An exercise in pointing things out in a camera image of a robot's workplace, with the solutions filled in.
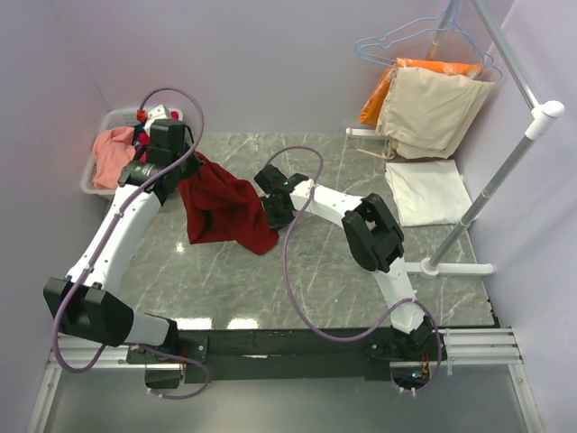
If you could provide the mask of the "dark red t-shirt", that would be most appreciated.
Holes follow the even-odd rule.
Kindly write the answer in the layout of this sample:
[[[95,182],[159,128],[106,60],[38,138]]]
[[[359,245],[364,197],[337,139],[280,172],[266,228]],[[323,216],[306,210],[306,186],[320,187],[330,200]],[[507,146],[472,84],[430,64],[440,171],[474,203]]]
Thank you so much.
[[[192,176],[179,183],[191,244],[235,241],[258,255],[270,251],[279,234],[270,227],[261,200],[247,180],[237,179],[204,154]]]

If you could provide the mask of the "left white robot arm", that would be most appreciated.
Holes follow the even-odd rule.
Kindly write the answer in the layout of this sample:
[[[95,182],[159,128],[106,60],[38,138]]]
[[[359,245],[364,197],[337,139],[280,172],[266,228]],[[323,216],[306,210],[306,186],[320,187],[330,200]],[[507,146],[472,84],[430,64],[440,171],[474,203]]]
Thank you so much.
[[[203,163],[194,153],[192,131],[179,120],[152,123],[150,141],[121,170],[114,199],[95,237],[63,278],[43,289],[52,334],[107,346],[147,345],[159,362],[180,350],[176,322],[136,311],[118,299],[125,271],[143,232],[179,182]]]

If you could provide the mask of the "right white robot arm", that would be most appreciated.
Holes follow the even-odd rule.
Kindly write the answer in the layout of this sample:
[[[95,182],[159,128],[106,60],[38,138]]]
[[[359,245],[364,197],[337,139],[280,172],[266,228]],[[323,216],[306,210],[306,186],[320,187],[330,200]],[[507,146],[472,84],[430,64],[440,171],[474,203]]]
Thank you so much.
[[[381,196],[348,195],[316,184],[295,174],[287,177],[271,164],[265,165],[254,180],[265,193],[265,212],[274,228],[288,229],[282,245],[282,269],[289,300],[310,331],[335,343],[353,343],[375,332],[386,319],[395,333],[400,356],[415,360],[433,341],[437,359],[443,356],[438,325],[427,308],[417,300],[404,259],[404,234]],[[343,229],[356,263],[378,283],[387,311],[367,330],[354,336],[334,336],[316,327],[298,305],[289,279],[289,239],[305,214],[321,217]]]

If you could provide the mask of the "magenta shirt in basket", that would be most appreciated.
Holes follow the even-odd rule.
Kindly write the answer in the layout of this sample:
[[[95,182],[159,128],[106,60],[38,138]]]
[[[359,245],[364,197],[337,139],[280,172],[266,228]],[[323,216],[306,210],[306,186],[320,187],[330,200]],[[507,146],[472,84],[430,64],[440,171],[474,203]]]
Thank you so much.
[[[135,149],[145,146],[150,142],[150,137],[142,124],[135,125],[133,129],[133,147]]]

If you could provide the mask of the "salmon pink shirt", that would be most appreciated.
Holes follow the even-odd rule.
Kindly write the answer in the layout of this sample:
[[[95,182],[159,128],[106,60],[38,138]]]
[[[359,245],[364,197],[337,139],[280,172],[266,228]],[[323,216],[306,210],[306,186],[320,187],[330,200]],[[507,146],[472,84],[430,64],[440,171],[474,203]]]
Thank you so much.
[[[133,127],[116,127],[100,133],[93,145],[97,189],[116,189],[123,168],[133,159]]]

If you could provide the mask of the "orange hanging garment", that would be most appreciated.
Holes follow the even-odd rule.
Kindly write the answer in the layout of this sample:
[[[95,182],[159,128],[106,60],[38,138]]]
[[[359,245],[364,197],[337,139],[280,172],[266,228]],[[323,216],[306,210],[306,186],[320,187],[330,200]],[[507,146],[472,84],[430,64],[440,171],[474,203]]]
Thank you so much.
[[[481,64],[467,64],[458,62],[443,62],[436,60],[414,60],[409,58],[397,58],[392,66],[385,69],[376,87],[373,89],[361,113],[358,121],[360,124],[376,128],[380,110],[386,95],[389,92],[392,72],[397,67],[422,68],[448,76],[462,75],[468,78],[477,78],[484,70]]]

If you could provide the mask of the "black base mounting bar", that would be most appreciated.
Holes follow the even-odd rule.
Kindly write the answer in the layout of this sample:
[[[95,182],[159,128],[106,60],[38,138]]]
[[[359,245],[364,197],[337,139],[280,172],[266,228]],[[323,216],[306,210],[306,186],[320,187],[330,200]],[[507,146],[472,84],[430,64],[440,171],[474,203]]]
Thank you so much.
[[[431,327],[404,334],[380,327],[357,339],[358,328],[331,328],[329,340],[310,329],[185,330],[167,354],[133,345],[129,365],[145,369],[153,390],[181,382],[362,378],[388,381],[394,363],[444,361],[444,339]]]

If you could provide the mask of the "folded white t-shirt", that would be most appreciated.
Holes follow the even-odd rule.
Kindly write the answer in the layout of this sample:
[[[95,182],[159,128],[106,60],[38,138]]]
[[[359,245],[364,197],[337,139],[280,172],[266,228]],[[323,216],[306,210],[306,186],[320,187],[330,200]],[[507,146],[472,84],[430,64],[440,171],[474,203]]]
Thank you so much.
[[[389,163],[385,179],[403,227],[455,225],[472,204],[454,161]]]

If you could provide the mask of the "beige hanging garment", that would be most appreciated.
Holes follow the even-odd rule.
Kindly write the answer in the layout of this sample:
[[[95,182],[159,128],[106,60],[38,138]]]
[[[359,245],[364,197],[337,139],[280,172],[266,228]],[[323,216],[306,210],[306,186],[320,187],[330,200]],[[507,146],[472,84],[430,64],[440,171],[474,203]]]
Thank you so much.
[[[406,159],[451,157],[495,87],[493,82],[429,69],[399,68],[375,134]]]

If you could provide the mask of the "aluminium rail frame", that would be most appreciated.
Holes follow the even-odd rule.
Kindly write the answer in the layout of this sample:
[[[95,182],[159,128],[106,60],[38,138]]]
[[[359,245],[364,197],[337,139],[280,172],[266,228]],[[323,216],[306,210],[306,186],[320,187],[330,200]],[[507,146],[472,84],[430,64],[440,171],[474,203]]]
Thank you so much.
[[[423,394],[360,379],[220,382],[168,401],[110,349],[88,373],[47,362],[31,432],[540,432],[513,332],[451,329],[444,372]]]

